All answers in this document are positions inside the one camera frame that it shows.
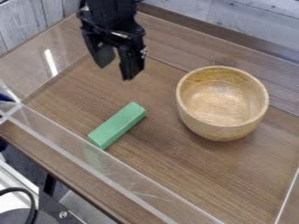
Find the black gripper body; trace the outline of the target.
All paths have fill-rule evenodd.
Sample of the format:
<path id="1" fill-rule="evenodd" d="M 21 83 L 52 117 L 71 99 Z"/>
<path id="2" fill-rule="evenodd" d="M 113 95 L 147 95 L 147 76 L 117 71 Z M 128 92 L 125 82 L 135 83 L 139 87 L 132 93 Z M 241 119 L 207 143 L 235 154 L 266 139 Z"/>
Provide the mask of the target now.
<path id="1" fill-rule="evenodd" d="M 76 16 L 91 50 L 101 46 L 131 50 L 145 48 L 145 29 L 136 22 L 136 8 L 143 0 L 80 0 Z"/>

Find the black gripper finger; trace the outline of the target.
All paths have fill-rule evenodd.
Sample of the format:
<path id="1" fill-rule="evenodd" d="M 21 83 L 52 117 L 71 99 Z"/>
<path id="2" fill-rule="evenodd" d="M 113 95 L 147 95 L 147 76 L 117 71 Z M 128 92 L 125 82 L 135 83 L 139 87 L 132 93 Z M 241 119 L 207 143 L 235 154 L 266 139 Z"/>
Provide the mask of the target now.
<path id="1" fill-rule="evenodd" d="M 124 81 L 131 81 L 137 74 L 145 69 L 145 45 L 127 46 L 117 48 L 120 58 L 119 68 Z"/>
<path id="2" fill-rule="evenodd" d="M 113 47 L 107 44 L 97 34 L 84 31 L 84 42 L 92 59 L 100 68 L 104 68 L 116 58 Z"/>

